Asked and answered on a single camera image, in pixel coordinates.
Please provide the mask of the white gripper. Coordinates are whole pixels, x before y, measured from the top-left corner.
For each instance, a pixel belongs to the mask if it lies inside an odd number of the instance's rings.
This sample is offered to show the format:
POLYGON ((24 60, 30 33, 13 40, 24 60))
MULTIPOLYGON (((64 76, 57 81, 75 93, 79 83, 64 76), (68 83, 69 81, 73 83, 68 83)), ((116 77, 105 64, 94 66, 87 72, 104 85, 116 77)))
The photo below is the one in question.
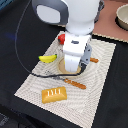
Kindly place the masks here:
POLYGON ((89 64, 92 52, 90 41, 91 35, 76 36, 68 32, 65 33, 63 53, 65 69, 68 72, 74 73, 79 66, 89 64))

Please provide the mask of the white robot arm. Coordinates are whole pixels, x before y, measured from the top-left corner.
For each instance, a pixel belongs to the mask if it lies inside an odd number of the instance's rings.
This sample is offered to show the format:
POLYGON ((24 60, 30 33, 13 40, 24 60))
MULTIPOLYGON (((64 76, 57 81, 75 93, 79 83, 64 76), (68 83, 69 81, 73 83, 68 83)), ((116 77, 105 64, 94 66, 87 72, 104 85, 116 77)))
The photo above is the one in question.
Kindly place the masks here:
POLYGON ((32 6, 45 23, 64 25, 65 69, 76 72, 85 47, 91 40, 100 0, 32 0, 32 6))

